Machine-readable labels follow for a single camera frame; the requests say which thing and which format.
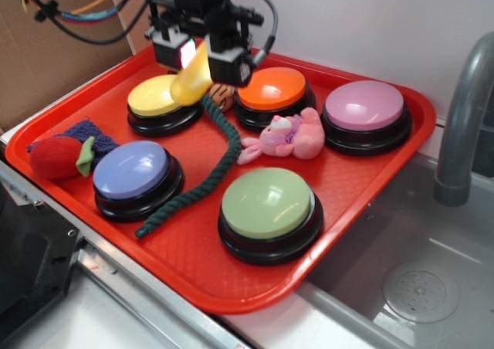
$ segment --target pink button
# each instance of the pink button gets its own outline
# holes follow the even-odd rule
[[[330,121],[347,130],[369,131],[394,123],[403,112],[403,96],[394,86],[363,80],[333,90],[326,98]]]

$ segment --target plastic tray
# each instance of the plastic tray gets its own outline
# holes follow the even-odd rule
[[[277,55],[270,55],[263,63],[263,67],[270,66],[287,66],[302,72],[316,94],[319,112],[331,90],[366,79]],[[6,157],[12,166],[99,234],[196,307],[210,313],[258,310],[292,292],[435,127],[435,110],[431,103],[413,90],[396,86],[413,117],[411,136],[402,147],[370,158],[346,156],[325,147],[321,155],[311,161],[263,156],[251,164],[236,165],[207,198],[180,210],[151,235],[137,239],[134,231],[143,222],[112,223],[99,213],[91,177],[81,175],[58,182],[40,178],[29,167],[26,147],[86,118],[119,144],[144,139],[127,124],[127,95],[142,81],[166,72],[156,64],[153,49],[145,49],[27,123],[10,140]],[[226,116],[238,125],[232,110]],[[239,133],[242,137],[258,136],[242,128]],[[181,162],[184,190],[201,183],[228,147],[227,140],[207,114],[179,134],[152,140],[166,147]],[[295,171],[309,183],[323,204],[322,236],[304,256],[281,266],[244,264],[228,254],[218,236],[217,220],[226,188],[240,175],[261,167]]]

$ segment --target rope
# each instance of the rope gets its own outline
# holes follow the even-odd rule
[[[166,222],[178,210],[194,204],[213,192],[236,163],[237,158],[240,155],[242,144],[240,142],[240,135],[235,127],[226,120],[225,115],[219,110],[218,106],[213,103],[208,95],[205,95],[201,99],[201,105],[204,107],[209,117],[215,122],[216,126],[218,126],[228,138],[228,150],[218,162],[216,168],[212,170],[211,174],[209,174],[199,186],[173,197],[151,215],[144,225],[135,232],[136,237],[139,239],[142,239],[158,229],[161,224]]]

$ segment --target sink drain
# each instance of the sink drain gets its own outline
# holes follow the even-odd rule
[[[459,290],[452,277],[427,263],[404,263],[384,278],[384,298],[399,316],[428,324],[444,320],[459,302]]]

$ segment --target stainless steel sink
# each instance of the stainless steel sink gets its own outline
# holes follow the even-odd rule
[[[435,168],[414,156],[299,294],[346,312],[378,347],[491,348],[494,181],[474,174],[469,202],[448,208],[433,199]]]

